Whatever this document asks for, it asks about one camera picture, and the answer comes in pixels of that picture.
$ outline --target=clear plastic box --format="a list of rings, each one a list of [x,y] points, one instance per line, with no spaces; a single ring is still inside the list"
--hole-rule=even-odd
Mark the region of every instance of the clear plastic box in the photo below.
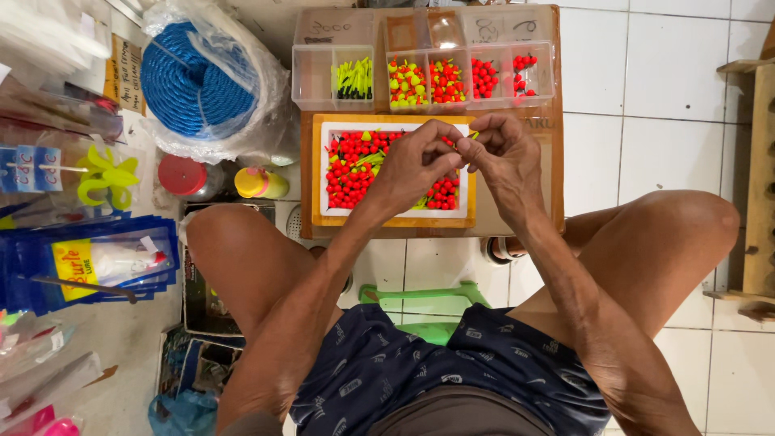
[[[469,110],[541,106],[554,98],[553,29],[548,9],[537,5],[515,5],[507,12],[466,8],[460,13],[460,20],[471,56],[492,62],[498,72],[498,84],[493,87],[492,96],[489,99],[472,96]],[[517,72],[512,61],[517,55],[527,54],[537,57],[538,62]],[[525,91],[532,89],[536,95],[514,96],[517,74],[525,81]]]
[[[461,112],[470,103],[471,98],[471,63],[470,52],[466,45],[460,19],[454,11],[429,11],[414,9],[407,13],[403,10],[387,16],[385,24],[385,56],[390,64],[394,59],[398,64],[417,64],[421,67],[428,84],[425,90],[431,99],[432,84],[431,63],[442,59],[453,60],[458,66],[463,82],[463,90],[467,92],[466,101],[448,103],[429,103],[426,105],[393,106],[392,112],[436,114],[445,112]],[[385,84],[390,90],[389,80]]]
[[[368,85],[371,99],[341,99],[337,95],[339,66],[374,59],[374,10],[352,8],[304,9],[296,20],[291,100],[307,111],[371,111],[374,73]]]

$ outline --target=white tile floor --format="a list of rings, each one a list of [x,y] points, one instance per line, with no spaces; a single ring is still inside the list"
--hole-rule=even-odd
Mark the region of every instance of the white tile floor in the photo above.
[[[562,6],[567,214],[683,188],[720,194],[744,211],[747,183],[735,179],[747,177],[750,84],[715,69],[758,57],[775,0],[554,2]],[[529,258],[493,268],[478,251],[470,239],[372,241],[340,304],[355,304],[363,283],[401,291],[468,279],[493,306],[514,306],[543,284]],[[727,289],[729,269],[723,262],[697,287],[656,344],[703,433],[775,435],[775,324],[702,296]],[[453,299],[390,304],[405,324],[454,320],[465,307]],[[607,436],[623,434],[609,427]]]

